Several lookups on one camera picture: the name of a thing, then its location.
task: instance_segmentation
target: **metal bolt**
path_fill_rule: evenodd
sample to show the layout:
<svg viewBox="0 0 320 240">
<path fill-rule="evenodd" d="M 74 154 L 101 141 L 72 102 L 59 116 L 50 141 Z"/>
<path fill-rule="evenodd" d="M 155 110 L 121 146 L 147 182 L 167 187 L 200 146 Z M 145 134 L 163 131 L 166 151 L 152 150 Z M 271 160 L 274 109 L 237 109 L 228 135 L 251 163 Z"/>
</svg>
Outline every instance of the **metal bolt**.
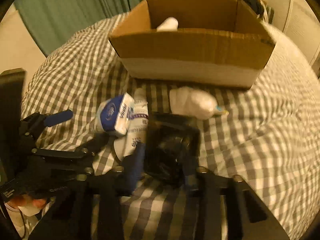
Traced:
<svg viewBox="0 0 320 240">
<path fill-rule="evenodd" d="M 235 182 L 242 182 L 242 181 L 243 181 L 243 179 L 242 179 L 242 177 L 241 177 L 240 175 L 235 175 L 235 176 L 233 177 L 233 180 L 234 180 Z"/>
<path fill-rule="evenodd" d="M 84 168 L 84 172 L 88 173 L 88 174 L 92 174 L 93 173 L 93 168 L 86 167 L 86 168 Z"/>
<path fill-rule="evenodd" d="M 76 176 L 76 180 L 77 180 L 77 181 L 86 181 L 86 180 L 87 180 L 87 175 L 85 175 L 85 174 L 78 174 L 78 175 Z"/>
<path fill-rule="evenodd" d="M 124 170 L 124 168 L 122 166 L 116 166 L 116 167 L 113 168 L 113 170 L 115 172 L 122 172 Z"/>
<path fill-rule="evenodd" d="M 199 166 L 197 168 L 198 173 L 207 173 L 207 169 L 205 167 Z"/>
</svg>

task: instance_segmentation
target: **white plastic bottle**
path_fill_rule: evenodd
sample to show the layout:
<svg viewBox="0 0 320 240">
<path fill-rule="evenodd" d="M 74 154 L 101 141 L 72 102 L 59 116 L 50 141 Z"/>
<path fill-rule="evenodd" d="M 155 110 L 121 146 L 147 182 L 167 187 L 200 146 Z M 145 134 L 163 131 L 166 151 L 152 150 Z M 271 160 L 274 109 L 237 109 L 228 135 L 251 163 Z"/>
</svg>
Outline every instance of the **white plastic bottle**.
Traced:
<svg viewBox="0 0 320 240">
<path fill-rule="evenodd" d="M 130 155 L 138 142 L 145 143 L 148 126 L 148 103 L 142 88 L 134 93 L 134 110 L 127 136 L 114 141 L 115 152 L 119 160 Z"/>
<path fill-rule="evenodd" d="M 178 30 L 178 20 L 169 17 L 157 27 L 157 32 L 176 32 Z"/>
</svg>

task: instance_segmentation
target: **green curtain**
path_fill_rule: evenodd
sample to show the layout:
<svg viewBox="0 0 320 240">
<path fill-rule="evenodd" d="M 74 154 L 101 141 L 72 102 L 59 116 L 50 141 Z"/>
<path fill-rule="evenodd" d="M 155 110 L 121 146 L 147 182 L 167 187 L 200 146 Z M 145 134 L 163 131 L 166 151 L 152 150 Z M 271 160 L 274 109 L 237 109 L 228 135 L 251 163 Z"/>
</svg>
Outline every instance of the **green curtain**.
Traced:
<svg viewBox="0 0 320 240">
<path fill-rule="evenodd" d="M 14 4 L 45 56 L 76 31 L 127 12 L 142 0 L 15 0 Z"/>
</svg>

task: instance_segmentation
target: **blue handle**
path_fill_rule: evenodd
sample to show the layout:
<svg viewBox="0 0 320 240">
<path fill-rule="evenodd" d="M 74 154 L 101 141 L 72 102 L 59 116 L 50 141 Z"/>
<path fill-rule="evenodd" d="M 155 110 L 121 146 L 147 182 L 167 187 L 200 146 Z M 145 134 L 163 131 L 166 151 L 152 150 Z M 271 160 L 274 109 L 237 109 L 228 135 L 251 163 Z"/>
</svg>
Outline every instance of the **blue handle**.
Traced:
<svg viewBox="0 0 320 240">
<path fill-rule="evenodd" d="M 44 125 L 47 127 L 52 127 L 62 122 L 66 122 L 73 117 L 73 112 L 68 109 L 67 111 L 59 112 L 56 114 L 49 115 L 44 119 Z"/>
<path fill-rule="evenodd" d="M 124 168 L 123 176 L 125 181 L 125 190 L 130 194 L 136 189 L 137 182 L 143 172 L 144 155 L 146 144 L 138 142 L 131 155 L 124 157 L 122 166 Z"/>
</svg>

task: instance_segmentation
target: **checkered bed sheet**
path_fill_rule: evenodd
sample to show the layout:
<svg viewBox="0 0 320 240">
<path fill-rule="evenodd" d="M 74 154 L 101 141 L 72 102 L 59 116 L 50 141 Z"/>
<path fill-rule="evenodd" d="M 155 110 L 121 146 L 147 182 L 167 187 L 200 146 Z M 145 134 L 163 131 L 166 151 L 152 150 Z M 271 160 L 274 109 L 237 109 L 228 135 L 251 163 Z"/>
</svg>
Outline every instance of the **checkered bed sheet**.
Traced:
<svg viewBox="0 0 320 240">
<path fill-rule="evenodd" d="M 132 95 L 137 87 L 146 90 L 150 111 L 170 112 L 169 90 L 177 84 L 131 78 L 108 41 L 124 17 L 75 33 L 34 75 L 22 117 L 36 111 L 74 113 L 72 120 L 45 130 L 39 147 L 72 150 L 89 140 L 99 104 L 124 92 Z M 320 208 L 320 84 L 293 42 L 272 26 L 265 28 L 277 43 L 250 90 L 191 85 L 210 92 L 230 113 L 198 121 L 199 163 L 217 175 L 243 176 L 294 240 Z M 248 58 L 258 56 L 248 51 Z M 112 148 L 109 141 L 99 154 L 96 175 L 115 165 Z M 146 176 L 121 202 L 126 239 L 192 239 L 197 203 L 183 189 Z M 96 220 L 93 216 L 93 232 Z"/>
</svg>

